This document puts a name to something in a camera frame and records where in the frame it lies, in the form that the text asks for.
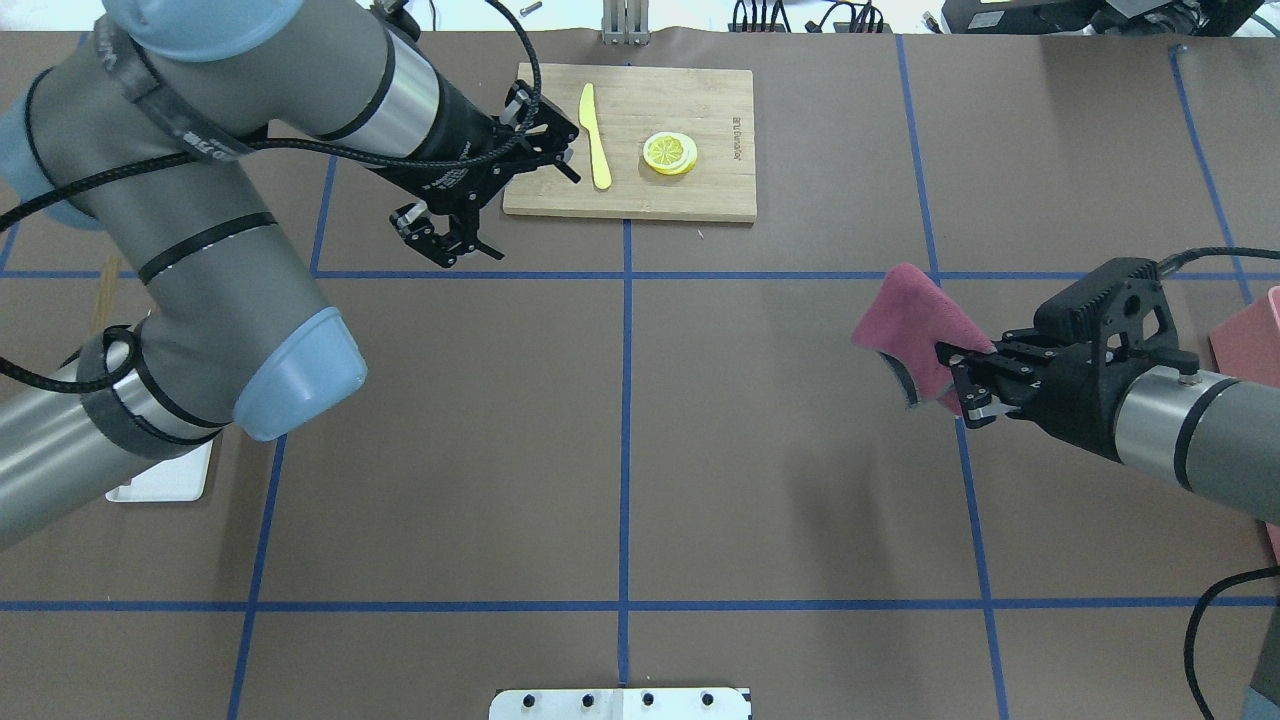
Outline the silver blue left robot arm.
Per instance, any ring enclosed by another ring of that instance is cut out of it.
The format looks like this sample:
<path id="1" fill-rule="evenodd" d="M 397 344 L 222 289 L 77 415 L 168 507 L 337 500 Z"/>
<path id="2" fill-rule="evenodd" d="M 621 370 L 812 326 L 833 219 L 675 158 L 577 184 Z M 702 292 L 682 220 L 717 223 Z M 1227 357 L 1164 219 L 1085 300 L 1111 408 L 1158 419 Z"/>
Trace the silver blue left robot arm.
<path id="1" fill-rule="evenodd" d="M 242 167 L 347 158 L 413 195 L 390 223 L 449 268 L 518 174 L 570 181 L 579 127 L 518 79 L 477 109 L 419 47 L 401 1 L 106 1 L 90 38 L 3 115 L 10 227 L 46 211 L 110 236 L 154 307 L 63 368 L 10 360 L 3 546 L 238 425 L 270 441 L 357 391 L 367 366 Z"/>

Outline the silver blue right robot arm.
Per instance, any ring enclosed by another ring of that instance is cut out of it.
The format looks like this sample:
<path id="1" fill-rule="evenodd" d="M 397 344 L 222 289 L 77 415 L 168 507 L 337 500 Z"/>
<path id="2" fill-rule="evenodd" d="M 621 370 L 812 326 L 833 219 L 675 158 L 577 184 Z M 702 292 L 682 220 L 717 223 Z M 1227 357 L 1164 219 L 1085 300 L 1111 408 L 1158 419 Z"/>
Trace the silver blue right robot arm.
<path id="1" fill-rule="evenodd" d="M 1277 389 L 1181 348 L 1166 277 L 1202 256 L 1115 258 L 1044 301 L 989 352 L 940 341 L 968 428 L 1000 416 L 1274 524 Z"/>

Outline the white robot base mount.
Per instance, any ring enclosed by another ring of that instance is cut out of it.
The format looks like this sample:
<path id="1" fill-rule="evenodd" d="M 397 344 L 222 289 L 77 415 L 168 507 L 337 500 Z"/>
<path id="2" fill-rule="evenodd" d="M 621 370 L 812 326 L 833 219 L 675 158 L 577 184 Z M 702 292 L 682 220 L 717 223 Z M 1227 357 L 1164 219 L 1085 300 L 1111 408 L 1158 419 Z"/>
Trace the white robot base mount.
<path id="1" fill-rule="evenodd" d="M 750 692 L 732 687 L 509 689 L 489 719 L 753 719 Z"/>

